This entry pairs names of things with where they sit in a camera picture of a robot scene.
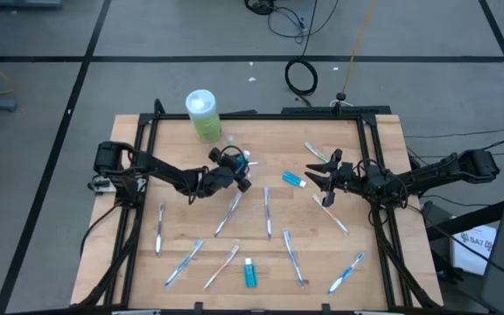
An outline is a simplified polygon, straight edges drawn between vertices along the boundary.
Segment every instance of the coiled black cable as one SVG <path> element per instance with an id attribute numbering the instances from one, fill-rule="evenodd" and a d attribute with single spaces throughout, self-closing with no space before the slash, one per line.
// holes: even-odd
<path id="1" fill-rule="evenodd" d="M 250 5 L 250 0 L 244 0 L 244 5 L 246 8 L 258 15 L 269 15 L 273 12 L 275 0 L 260 0 L 256 3 Z"/>
<path id="2" fill-rule="evenodd" d="M 304 44 L 303 53 L 301 54 L 300 57 L 289 61 L 287 63 L 287 66 L 285 66 L 285 82 L 287 83 L 289 90 L 291 90 L 291 92 L 293 92 L 296 96 L 300 97 L 301 100 L 303 100 L 304 104 L 306 104 L 306 106 L 310 107 L 312 106 L 312 104 L 308 100 L 306 100 L 303 96 L 312 95 L 312 93 L 314 93 L 316 87 L 319 84 L 319 74 L 316 72 L 316 69 L 314 68 L 313 65 L 311 65 L 308 61 L 304 60 L 304 57 L 306 53 L 306 48 L 308 47 L 309 39 L 311 38 L 312 24 L 314 23 L 314 15 L 316 14 L 316 7 L 318 3 L 319 0 L 314 0 L 314 9 L 312 9 L 311 24 L 309 25 L 308 28 L 308 35 L 306 36 L 306 43 Z M 312 74 L 312 86 L 306 90 L 302 90 L 295 87 L 291 83 L 291 80 L 289 80 L 289 69 L 291 69 L 291 66 L 293 66 L 296 63 L 305 66 Z"/>

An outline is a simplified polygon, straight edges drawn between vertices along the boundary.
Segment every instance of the black equipment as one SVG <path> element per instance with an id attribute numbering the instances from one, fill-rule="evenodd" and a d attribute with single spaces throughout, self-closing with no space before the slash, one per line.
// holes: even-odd
<path id="1" fill-rule="evenodd" d="M 326 192 L 323 206 L 329 207 L 333 204 L 334 188 L 346 193 L 358 194 L 367 200 L 371 205 L 369 220 L 372 217 L 374 223 L 371 224 L 374 225 L 379 248 L 395 265 L 402 281 L 413 292 L 423 308 L 441 309 L 442 306 L 431 300 L 405 267 L 403 259 L 395 250 L 397 246 L 393 247 L 387 239 L 382 228 L 384 222 L 381 222 L 378 210 L 385 209 L 390 216 L 394 212 L 394 208 L 408 206 L 408 197 L 411 194 L 421 196 L 433 187 L 459 180 L 473 184 L 491 182 L 500 171 L 492 154 L 486 150 L 467 150 L 460 155 L 452 153 L 449 157 L 445 157 L 435 164 L 398 175 L 369 158 L 361 160 L 355 167 L 348 162 L 343 162 L 340 165 L 341 154 L 341 150 L 336 150 L 328 163 L 306 166 L 316 172 L 330 172 L 330 176 L 327 178 L 308 171 L 304 173 L 314 181 L 322 192 Z"/>
<path id="2" fill-rule="evenodd" d="M 334 188 L 346 193 L 355 193 L 370 203 L 385 207 L 403 207 L 411 194 L 423 195 L 431 188 L 464 180 L 472 184 L 489 183 L 499 174 L 499 167 L 486 150 L 466 150 L 460 155 L 452 153 L 435 164 L 426 165 L 414 171 L 395 175 L 384 169 L 374 160 L 361 160 L 355 167 L 353 163 L 341 161 L 340 149 L 333 154 L 326 164 L 308 164 L 311 170 L 321 173 L 330 172 L 328 178 L 305 172 L 322 192 L 326 192 L 323 206 L 333 203 Z M 366 162 L 365 175 L 361 176 L 361 164 Z"/>
<path id="3" fill-rule="evenodd" d="M 224 153 L 231 148 L 239 153 L 235 155 Z M 131 164 L 131 167 L 126 169 L 122 165 L 124 152 L 127 153 Z M 213 148 L 209 152 L 209 159 L 219 167 L 211 171 L 207 166 L 199 169 L 180 170 L 153 157 L 148 151 L 136 150 L 127 143 L 106 141 L 99 144 L 93 166 L 94 171 L 98 173 L 97 177 L 101 176 L 108 179 L 114 185 L 116 205 L 122 208 L 139 209 L 139 215 L 135 218 L 134 227 L 128 239 L 123 247 L 118 247 L 117 253 L 114 254 L 115 257 L 101 281 L 93 288 L 87 298 L 76 305 L 77 307 L 96 305 L 107 287 L 114 283 L 116 272 L 122 266 L 125 258 L 130 255 L 131 251 L 137 249 L 145 187 L 150 175 L 162 179 L 174 186 L 177 192 L 189 196 L 189 204 L 192 204 L 196 197 L 211 197 L 221 188 L 231 186 L 233 181 L 238 184 L 238 189 L 243 193 L 250 188 L 250 181 L 246 179 L 249 168 L 248 160 L 239 148 L 233 145 L 229 145 L 223 150 Z M 89 187 L 95 188 L 96 184 L 94 182 L 95 178 L 93 178 L 93 183 L 89 184 Z"/>
<path id="4" fill-rule="evenodd" d="M 224 151 L 234 148 L 238 154 L 228 155 Z M 122 156 L 126 152 L 132 166 L 122 167 Z M 240 149 L 228 146 L 223 151 L 213 148 L 209 159 L 219 167 L 209 171 L 207 166 L 192 170 L 180 170 L 150 153 L 136 150 L 127 143 L 106 141 L 98 146 L 93 170 L 105 179 L 109 179 L 116 189 L 115 199 L 119 205 L 134 206 L 141 200 L 139 194 L 143 185 L 137 181 L 144 175 L 151 175 L 174 186 L 177 192 L 185 196 L 211 197 L 221 188 L 228 188 L 235 181 L 241 192 L 246 192 L 251 184 L 246 179 L 248 160 Z"/>

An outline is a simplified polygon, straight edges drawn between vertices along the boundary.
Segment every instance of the black metal frame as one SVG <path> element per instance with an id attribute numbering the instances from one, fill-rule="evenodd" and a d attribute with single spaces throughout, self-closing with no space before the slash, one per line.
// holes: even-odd
<path id="1" fill-rule="evenodd" d="M 382 147 L 380 142 L 380 137 L 378 133 L 378 128 L 376 124 L 375 115 L 387 115 L 391 114 L 390 108 L 387 106 L 378 107 L 363 107 L 363 108 L 342 108 L 336 106 L 334 108 L 284 108 L 281 114 L 256 114 L 254 111 L 245 111 L 233 114 L 221 114 L 221 120 L 348 120 L 355 121 L 357 123 L 357 130 L 359 133 L 359 142 L 361 155 L 363 157 L 365 167 L 368 167 L 369 150 L 368 150 L 368 140 L 365 132 L 365 126 L 369 126 L 370 133 L 374 145 L 375 160 L 380 164 L 384 165 L 384 156 L 382 154 Z M 155 102 L 155 113 L 152 114 L 140 114 L 137 123 L 136 139 L 134 147 L 137 150 L 141 150 L 144 130 L 147 125 L 150 125 L 150 134 L 147 142 L 147 152 L 151 153 L 154 150 L 158 123 L 160 120 L 188 120 L 188 115 L 183 114 L 166 114 L 160 102 Z M 146 190 L 142 191 L 143 202 L 137 208 L 135 208 L 136 214 L 134 219 L 134 227 L 139 238 L 141 218 L 143 217 L 144 210 L 144 199 Z M 382 221 L 380 216 L 380 210 L 376 208 L 375 205 L 371 206 L 373 208 L 373 223 L 375 225 L 375 237 L 386 237 L 384 230 L 382 228 Z M 114 246 L 113 260 L 119 256 L 121 249 L 123 248 L 125 230 L 127 227 L 127 222 L 129 218 L 130 209 L 123 208 L 120 215 L 120 221 L 118 224 L 118 231 L 116 233 L 116 240 Z M 398 233 L 398 226 L 396 223 L 396 216 L 394 209 L 386 210 L 388 216 L 388 227 L 390 238 L 392 241 L 392 249 L 398 255 L 399 263 L 403 263 L 403 252 L 400 241 L 400 236 Z M 406 284 L 406 280 L 399 276 L 400 288 L 402 291 L 402 301 L 403 306 L 396 305 L 394 288 L 392 286 L 392 278 L 389 269 L 389 257 L 387 256 L 385 250 L 379 246 L 379 259 L 381 263 L 381 273 L 382 273 L 382 283 L 383 289 L 387 300 L 388 310 L 390 312 L 402 312 L 405 314 L 475 314 L 471 312 L 459 312 L 459 311 L 448 311 L 446 309 L 429 309 L 429 308 L 415 308 L 413 307 L 410 289 Z M 68 309 L 61 310 L 48 310 L 48 311 L 31 311 L 31 312 L 21 312 L 20 314 L 30 314 L 30 315 L 46 315 L 46 314 L 110 314 L 111 312 L 117 311 L 127 311 L 130 302 L 131 293 L 131 283 L 133 280 L 133 275 L 135 272 L 135 262 L 137 258 L 137 242 L 132 248 L 128 255 L 128 261 L 126 266 L 126 273 L 124 278 L 124 283 L 122 287 L 122 298 L 120 304 L 112 304 L 114 291 L 116 287 L 116 276 L 110 282 L 110 285 L 106 289 L 103 305 L 100 306 L 74 306 Z M 160 314 L 252 314 L 259 311 L 254 310 L 203 310 L 203 303 L 196 302 L 193 309 L 188 310 L 160 310 Z M 266 314 L 354 314 L 353 311 L 331 311 L 329 304 L 322 304 L 321 311 L 269 311 L 262 310 L 260 313 Z"/>
<path id="2" fill-rule="evenodd" d="M 359 131 L 359 141 L 361 147 L 361 154 L 363 159 L 369 159 L 368 152 L 368 143 L 367 137 L 365 134 L 364 125 L 365 123 L 370 125 L 371 136 L 373 138 L 374 144 L 374 152 L 376 155 L 376 160 L 381 165 L 384 165 L 384 157 L 382 155 L 382 148 L 380 143 L 380 138 L 378 135 L 378 129 L 376 127 L 376 114 L 390 114 L 389 107 L 367 107 L 367 108 L 285 108 L 282 111 L 282 114 L 225 114 L 220 115 L 221 119 L 231 119 L 231 120 L 350 120 L 356 121 L 357 128 Z M 154 148 L 158 121 L 159 120 L 187 120 L 189 119 L 188 115 L 178 115 L 178 114 L 165 114 L 162 107 L 160 108 L 160 112 L 155 114 L 141 114 L 139 118 L 139 122 L 137 125 L 137 133 L 135 140 L 135 147 L 137 150 L 141 149 L 142 141 L 143 141 L 143 133 L 145 126 L 150 123 L 151 131 L 150 138 L 148 142 L 147 151 L 152 153 Z M 136 209 L 136 216 L 143 215 L 144 204 Z M 380 214 L 378 214 L 375 219 L 375 224 L 380 224 Z M 393 240 L 394 248 L 396 252 L 399 253 L 399 256 L 403 262 L 402 248 L 400 245 L 400 236 L 398 234 L 398 228 L 396 225 L 396 217 L 393 210 L 388 211 L 388 222 L 390 222 L 389 231 L 390 236 Z M 127 226 L 127 220 L 129 217 L 129 209 L 123 208 L 120 216 L 120 221 L 118 224 L 118 232 L 116 234 L 114 254 L 112 259 L 115 259 L 118 256 L 118 253 L 123 245 L 123 240 L 125 236 L 125 229 Z M 394 299 L 394 289 L 392 287 L 392 279 L 389 271 L 388 258 L 386 254 L 383 252 L 381 248 L 379 250 L 379 257 L 381 261 L 381 272 L 382 279 L 384 284 L 384 291 L 386 294 L 387 305 L 388 308 L 396 306 Z M 129 254 L 128 264 L 126 267 L 126 275 L 124 278 L 124 284 L 122 289 L 122 305 L 129 305 L 130 302 L 130 289 L 131 289 L 131 281 L 133 278 L 134 268 L 135 268 L 135 260 L 137 255 L 137 245 L 133 248 L 132 252 Z M 114 296 L 116 281 L 112 281 L 110 286 L 106 290 L 106 295 L 104 298 L 104 305 L 112 305 L 112 297 Z M 400 278 L 400 284 L 402 289 L 402 297 L 404 305 L 412 306 L 411 303 L 411 295 L 410 291 L 403 281 Z"/>

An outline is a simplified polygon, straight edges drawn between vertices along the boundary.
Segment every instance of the wooden table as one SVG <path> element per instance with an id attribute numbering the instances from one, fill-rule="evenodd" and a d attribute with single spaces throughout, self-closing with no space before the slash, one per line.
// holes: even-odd
<path id="1" fill-rule="evenodd" d="M 137 115 L 119 115 L 115 119 L 112 140 L 133 143 Z M 386 166 L 392 172 L 406 172 L 408 157 L 399 118 L 378 115 L 378 130 Z M 303 175 L 306 164 L 320 161 L 304 146 L 311 142 L 328 157 L 336 148 L 343 150 L 343 160 L 358 162 L 361 149 L 355 122 L 346 121 L 222 121 L 223 138 L 212 144 L 200 143 L 189 121 L 166 120 L 158 124 L 154 156 L 180 169 L 202 165 L 213 167 L 207 154 L 212 147 L 225 146 L 234 136 L 236 145 L 249 150 L 252 187 L 244 194 L 238 209 L 225 225 L 220 237 L 214 231 L 225 216 L 235 196 L 236 185 L 217 192 L 208 199 L 196 199 L 188 206 L 187 197 L 171 186 L 152 179 L 148 186 L 139 239 L 130 308 L 192 309 L 195 302 L 206 309 L 320 310 L 329 303 L 333 310 L 386 310 L 382 273 L 375 241 L 375 231 L 368 223 L 369 204 L 351 193 L 336 192 L 330 208 L 349 228 L 345 237 L 312 200 L 319 189 Z M 367 129 L 367 141 L 372 143 Z M 284 171 L 306 179 L 305 189 L 281 180 Z M 263 187 L 271 187 L 271 219 L 274 238 L 266 235 Z M 113 204 L 113 196 L 96 198 L 92 221 Z M 155 257 L 158 205 L 164 211 L 163 249 Z M 411 197 L 410 204 L 418 207 Z M 406 266 L 430 297 L 442 304 L 433 261 L 421 215 L 409 209 L 396 209 L 399 234 Z M 110 264 L 116 238 L 117 211 L 88 237 L 72 302 L 82 300 L 100 280 Z M 289 229 L 298 264 L 307 285 L 298 286 L 297 275 L 284 245 L 283 230 Z M 204 245 L 181 272 L 174 285 L 165 288 L 168 276 L 193 249 L 199 238 Z M 225 262 L 235 244 L 241 250 L 213 282 L 203 291 L 207 279 Z M 354 261 L 359 252 L 365 258 L 337 292 L 327 296 L 331 283 Z M 244 258 L 255 262 L 258 286 L 245 288 L 242 267 Z M 391 266 L 395 301 L 401 304 L 396 270 Z M 115 299 L 120 300 L 123 270 L 118 274 Z"/>

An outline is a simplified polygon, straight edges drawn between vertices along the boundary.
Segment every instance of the small blue bottle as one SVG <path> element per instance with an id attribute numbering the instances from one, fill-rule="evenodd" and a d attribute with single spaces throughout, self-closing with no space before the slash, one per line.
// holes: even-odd
<path id="1" fill-rule="evenodd" d="M 244 283 L 247 288 L 254 288 L 258 285 L 256 280 L 256 268 L 252 264 L 252 258 L 244 259 Z"/>

